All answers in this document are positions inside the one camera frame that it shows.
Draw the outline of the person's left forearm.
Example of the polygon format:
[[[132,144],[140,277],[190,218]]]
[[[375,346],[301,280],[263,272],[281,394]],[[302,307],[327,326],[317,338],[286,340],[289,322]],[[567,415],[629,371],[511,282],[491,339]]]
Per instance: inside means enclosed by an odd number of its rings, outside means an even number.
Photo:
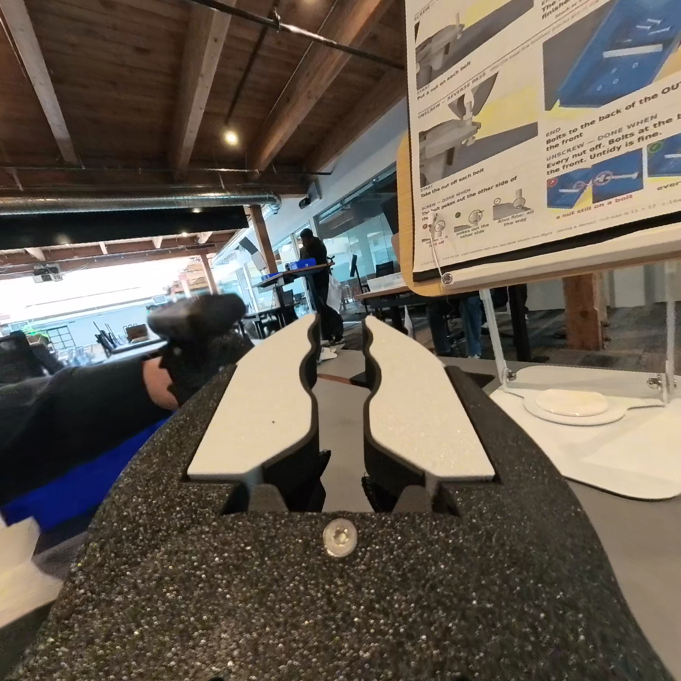
[[[173,411],[158,408],[138,356],[1,386],[1,504],[96,459]]]

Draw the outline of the metal ventilation duct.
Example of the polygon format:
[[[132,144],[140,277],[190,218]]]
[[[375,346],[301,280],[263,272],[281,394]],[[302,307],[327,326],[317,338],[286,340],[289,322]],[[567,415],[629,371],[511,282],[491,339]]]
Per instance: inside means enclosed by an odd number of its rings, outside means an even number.
[[[262,187],[238,186],[170,192],[33,192],[1,196],[2,216],[51,215],[70,212],[207,209],[233,206],[281,206],[281,197]]]

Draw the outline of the white metal stand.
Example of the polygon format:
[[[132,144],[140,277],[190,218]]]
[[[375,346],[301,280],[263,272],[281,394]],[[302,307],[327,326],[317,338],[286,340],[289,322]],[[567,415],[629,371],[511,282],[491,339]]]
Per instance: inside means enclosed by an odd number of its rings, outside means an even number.
[[[665,363],[657,374],[506,364],[492,299],[489,321],[498,387],[490,398],[567,479],[624,498],[680,496],[680,363],[676,361],[679,261],[666,261]]]

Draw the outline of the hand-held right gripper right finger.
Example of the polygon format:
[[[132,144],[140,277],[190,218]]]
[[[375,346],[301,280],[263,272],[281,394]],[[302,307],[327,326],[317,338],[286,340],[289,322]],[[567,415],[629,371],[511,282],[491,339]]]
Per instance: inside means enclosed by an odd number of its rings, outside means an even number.
[[[490,482],[496,472],[445,365],[377,319],[363,322],[370,395],[364,404],[364,466],[391,497],[409,486]]]

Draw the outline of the dark table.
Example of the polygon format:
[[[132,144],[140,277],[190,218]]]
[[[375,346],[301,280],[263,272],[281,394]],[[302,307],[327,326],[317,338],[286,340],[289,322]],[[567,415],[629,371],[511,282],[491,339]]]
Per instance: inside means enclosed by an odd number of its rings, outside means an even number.
[[[474,298],[479,292],[464,292],[456,294],[437,295],[427,297],[410,290],[406,285],[400,285],[394,289],[382,292],[368,292],[358,296],[369,313],[380,317],[389,315],[393,327],[405,332],[406,314],[400,312],[401,309],[425,308],[434,306],[441,312],[442,319],[451,311],[460,312],[462,303],[467,299]],[[508,304],[511,314],[512,333],[509,335],[513,339],[516,359],[519,362],[532,362],[532,349],[529,340],[529,331],[526,319],[526,285],[511,285],[509,287],[494,288],[490,291],[492,308],[495,310],[501,304]]]

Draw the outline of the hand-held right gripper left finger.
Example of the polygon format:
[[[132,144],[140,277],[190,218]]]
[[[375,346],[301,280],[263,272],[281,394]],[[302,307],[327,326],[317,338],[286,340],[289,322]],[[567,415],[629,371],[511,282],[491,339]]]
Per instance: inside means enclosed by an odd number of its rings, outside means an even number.
[[[308,314],[241,358],[187,469],[192,481],[297,488],[319,464],[319,317]]]

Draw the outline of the printed instruction poster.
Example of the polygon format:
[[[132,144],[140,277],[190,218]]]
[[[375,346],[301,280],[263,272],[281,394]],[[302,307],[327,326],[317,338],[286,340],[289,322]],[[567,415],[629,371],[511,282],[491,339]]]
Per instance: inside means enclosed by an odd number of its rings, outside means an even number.
[[[680,250],[679,1],[405,1],[413,279]]]

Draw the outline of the black ceiling pipe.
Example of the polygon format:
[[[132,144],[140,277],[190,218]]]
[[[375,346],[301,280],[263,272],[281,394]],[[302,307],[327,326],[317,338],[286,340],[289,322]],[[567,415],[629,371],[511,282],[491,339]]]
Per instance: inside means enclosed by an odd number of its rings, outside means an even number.
[[[324,46],[326,48],[335,50],[336,52],[341,52],[344,55],[357,57],[366,61],[371,61],[373,63],[380,64],[382,66],[390,67],[400,71],[405,70],[404,65],[394,60],[388,59],[384,56],[373,54],[371,52],[366,52],[365,50],[361,50],[359,48],[354,48],[350,45],[346,45],[331,38],[319,35],[318,33],[313,33],[312,31],[302,29],[301,27],[295,26],[294,24],[286,23],[282,21],[280,18],[265,17],[260,14],[252,13],[247,10],[242,10],[238,7],[231,6],[218,1],[190,1],[190,3],[196,6],[209,8],[214,12],[226,14],[228,16],[235,16],[236,18],[242,19],[243,21],[258,24],[267,30],[276,31],[277,33],[287,33],[290,35],[298,36],[300,38],[304,38],[311,42],[312,44]]]

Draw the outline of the wooden board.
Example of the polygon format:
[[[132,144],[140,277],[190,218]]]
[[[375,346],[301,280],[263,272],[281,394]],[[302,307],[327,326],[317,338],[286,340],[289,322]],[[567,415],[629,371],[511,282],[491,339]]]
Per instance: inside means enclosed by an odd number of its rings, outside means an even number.
[[[552,279],[655,264],[680,262],[680,221],[619,236],[607,243],[530,257],[521,261],[470,266],[454,273],[454,283],[440,278],[413,280],[414,215],[409,134],[404,134],[396,155],[400,266],[405,285],[427,298],[464,294],[502,285],[539,283]]]

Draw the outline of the blue plastic bin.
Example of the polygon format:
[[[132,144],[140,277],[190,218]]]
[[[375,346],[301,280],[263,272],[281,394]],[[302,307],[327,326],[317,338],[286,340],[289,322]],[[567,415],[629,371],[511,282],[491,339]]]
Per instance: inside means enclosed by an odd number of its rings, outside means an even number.
[[[5,524],[11,526],[32,518],[46,534],[84,519],[98,508],[139,449],[167,421],[168,417],[96,459],[4,504],[1,515]]]

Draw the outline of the wooden post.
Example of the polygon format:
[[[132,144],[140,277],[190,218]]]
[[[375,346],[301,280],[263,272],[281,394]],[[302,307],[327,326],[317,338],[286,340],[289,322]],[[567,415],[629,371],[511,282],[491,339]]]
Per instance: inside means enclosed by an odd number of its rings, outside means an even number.
[[[602,273],[565,277],[562,284],[567,347],[580,351],[604,350],[608,313]]]
[[[266,264],[266,271],[269,275],[276,275],[278,273],[277,262],[275,254],[272,250],[272,245],[266,222],[263,217],[261,205],[248,205],[247,214],[253,225],[255,237],[258,241],[259,251]]]

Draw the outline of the person's left hand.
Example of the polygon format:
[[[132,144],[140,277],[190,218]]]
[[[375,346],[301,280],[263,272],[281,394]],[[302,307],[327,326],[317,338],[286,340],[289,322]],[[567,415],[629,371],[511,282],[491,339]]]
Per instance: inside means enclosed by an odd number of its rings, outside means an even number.
[[[165,411],[176,411],[178,401],[171,391],[172,378],[160,357],[142,361],[142,380],[151,401]]]

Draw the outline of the standing desk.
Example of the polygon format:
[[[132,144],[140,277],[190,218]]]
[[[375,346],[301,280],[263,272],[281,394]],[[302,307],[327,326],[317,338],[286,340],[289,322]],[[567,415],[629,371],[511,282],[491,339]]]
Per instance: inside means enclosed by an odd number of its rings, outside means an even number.
[[[288,263],[289,269],[285,270],[283,272],[276,272],[271,275],[267,275],[264,277],[259,283],[256,283],[256,288],[259,290],[267,290],[267,289],[274,289],[276,294],[277,294],[277,300],[279,301],[279,307],[280,308],[285,308],[288,303],[283,302],[282,295],[279,294],[278,289],[283,288],[286,285],[292,284],[294,281],[298,279],[304,279],[306,282],[306,286],[310,291],[310,296],[313,299],[312,302],[310,303],[311,305],[311,310],[314,311],[317,308],[315,307],[315,300],[322,301],[324,299],[324,304],[328,309],[331,309],[329,306],[329,303],[331,302],[331,298],[329,298],[329,294],[332,293],[332,275],[330,272],[330,269],[332,265],[334,264],[333,259],[327,258],[325,262],[321,264],[317,264],[315,259],[308,259],[308,260],[301,260],[301,261],[296,261],[294,263]],[[326,295],[322,296],[321,293],[318,292],[317,290],[317,284],[315,282],[314,277],[318,275],[320,272],[325,272],[326,277],[327,277],[327,290],[326,290]]]

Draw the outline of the white paper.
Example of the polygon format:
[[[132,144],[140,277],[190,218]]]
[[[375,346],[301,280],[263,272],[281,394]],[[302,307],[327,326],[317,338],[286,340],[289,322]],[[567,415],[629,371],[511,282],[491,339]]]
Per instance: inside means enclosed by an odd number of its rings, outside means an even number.
[[[63,582],[34,562],[39,525],[32,518],[7,526],[1,522],[1,627],[53,603]]]

